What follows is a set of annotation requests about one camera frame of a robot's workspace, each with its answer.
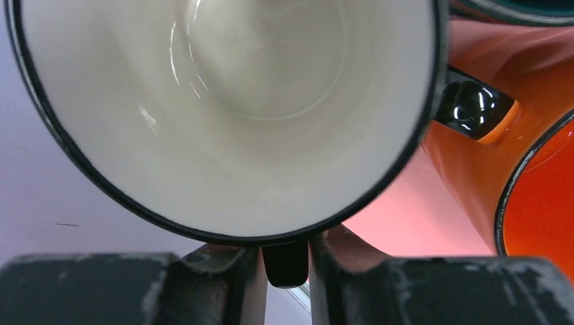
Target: black mug rim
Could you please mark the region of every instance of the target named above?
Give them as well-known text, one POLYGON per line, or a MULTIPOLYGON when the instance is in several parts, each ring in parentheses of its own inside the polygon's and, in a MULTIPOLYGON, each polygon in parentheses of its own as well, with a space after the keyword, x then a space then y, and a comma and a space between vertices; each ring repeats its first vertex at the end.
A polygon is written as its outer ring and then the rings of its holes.
POLYGON ((506 205, 508 204, 508 200, 512 195, 512 190, 516 185, 516 182, 522 175, 522 172, 526 169, 526 166, 532 158, 544 147, 545 144, 554 137, 562 128, 568 125, 570 122, 574 121, 574 109, 567 112, 564 116, 562 116, 557 122, 555 122, 550 128, 548 128, 544 134, 536 139, 534 144, 528 149, 526 154, 521 158, 521 161, 518 163, 502 194, 500 195, 500 199, 498 200, 498 206, 496 208, 495 214, 495 221, 494 221, 494 241, 496 245, 496 250, 499 255, 501 256, 508 256, 508 252, 506 251, 506 245, 504 244, 504 214, 506 212, 506 205))
POLYGON ((337 214, 295 231, 269 236, 252 237, 216 234, 186 227, 151 211, 115 187, 89 162, 81 149, 75 144, 72 137, 66 132, 62 124, 60 124, 47 98, 47 94, 42 86, 42 82, 38 76, 26 42, 26 35, 22 24, 23 18, 21 13, 21 2, 21 0, 4 0, 5 15, 10 41, 12 43, 12 51, 35 108, 45 123, 45 126, 49 129, 51 135, 57 141, 61 149, 66 153, 68 158, 78 169, 80 169, 84 176, 90 179, 91 182, 94 183, 101 191, 106 193, 111 199, 122 205, 127 210, 136 214, 138 217, 175 234, 214 244, 259 246, 293 242, 300 240, 301 238, 306 238, 323 232, 337 224, 340 224, 362 210, 390 185, 396 176, 400 174, 408 160, 416 151, 420 138, 426 131, 428 124, 436 113, 442 93, 442 87, 440 87, 440 85, 443 82, 445 71, 447 69, 448 37, 446 33, 446 24, 448 22, 449 15, 448 3, 446 0, 432 0, 434 16, 433 24, 435 26, 433 43, 435 44, 435 51, 433 54, 433 68, 430 80, 428 81, 428 90, 426 92, 424 107, 422 107, 420 116, 416 121, 414 131, 401 151, 401 154, 395 159, 395 162, 391 165, 389 170, 383 171, 382 177, 377 181, 375 186, 337 214))

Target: ceramic mug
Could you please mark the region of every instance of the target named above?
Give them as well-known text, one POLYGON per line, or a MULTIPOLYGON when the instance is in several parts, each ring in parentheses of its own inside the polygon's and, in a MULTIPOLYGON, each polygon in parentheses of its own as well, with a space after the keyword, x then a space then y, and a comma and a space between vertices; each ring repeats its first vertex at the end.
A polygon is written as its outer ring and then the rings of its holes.
POLYGON ((514 101, 474 138, 455 131, 456 107, 444 106, 424 151, 493 251, 544 256, 574 278, 574 28, 450 29, 450 64, 514 101))
POLYGON ((78 168, 167 230, 262 245, 276 286, 397 176, 441 97, 442 0, 5 2, 78 168))
POLYGON ((570 0, 450 0, 453 15, 523 26, 574 25, 570 0))

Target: orange ceramic surface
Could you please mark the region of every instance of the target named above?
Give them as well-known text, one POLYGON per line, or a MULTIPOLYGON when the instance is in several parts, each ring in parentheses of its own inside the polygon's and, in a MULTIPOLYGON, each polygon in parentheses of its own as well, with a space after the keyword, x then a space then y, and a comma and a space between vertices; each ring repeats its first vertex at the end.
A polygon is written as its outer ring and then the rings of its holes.
POLYGON ((527 163, 503 218, 509 255, 541 255, 574 280, 574 122, 527 163))
POLYGON ((519 103, 514 103, 512 107, 506 113, 506 116, 492 129, 487 135, 478 139, 477 141, 481 144, 493 144, 498 141, 498 139, 506 132, 506 129, 513 124, 516 117, 520 113, 521 105, 519 103))
MULTIPOLYGON (((519 105, 513 121, 498 130, 490 144, 434 122, 423 141, 450 193, 486 243, 495 248, 496 214, 509 179, 537 140, 574 108, 574 28, 454 20, 451 34, 450 64, 498 88, 519 105)), ((535 223, 537 216, 530 218, 535 223)), ((540 217, 539 222, 547 220, 540 217)), ((505 234, 510 233, 509 227, 505 226, 505 234)), ((564 249, 574 251, 572 246, 564 249)))

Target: black mug handle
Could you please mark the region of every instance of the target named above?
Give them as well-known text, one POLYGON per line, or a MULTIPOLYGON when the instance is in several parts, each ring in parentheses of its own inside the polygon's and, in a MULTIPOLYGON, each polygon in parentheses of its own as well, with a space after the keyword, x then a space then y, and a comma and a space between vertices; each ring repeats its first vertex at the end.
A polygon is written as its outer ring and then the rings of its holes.
POLYGON ((261 247, 265 273, 277 288, 295 288, 309 277, 309 240, 261 247))
POLYGON ((518 110, 516 100, 452 67, 435 120, 482 144, 491 144, 518 110))

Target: white ceramic surface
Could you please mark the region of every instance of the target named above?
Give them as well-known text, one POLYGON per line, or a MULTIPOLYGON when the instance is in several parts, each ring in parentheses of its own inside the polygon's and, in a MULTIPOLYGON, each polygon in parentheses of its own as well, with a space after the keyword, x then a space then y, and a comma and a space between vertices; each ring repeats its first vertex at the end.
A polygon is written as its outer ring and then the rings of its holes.
MULTIPOLYGON (((74 167, 41 122, 1 23, 0 267, 22 254, 183 256, 202 244, 134 216, 74 167)), ((311 325, 311 314, 287 290, 268 285, 265 324, 311 325)))
POLYGON ((59 121, 146 208, 228 236, 329 218, 404 149, 431 80, 421 0, 23 1, 59 121))

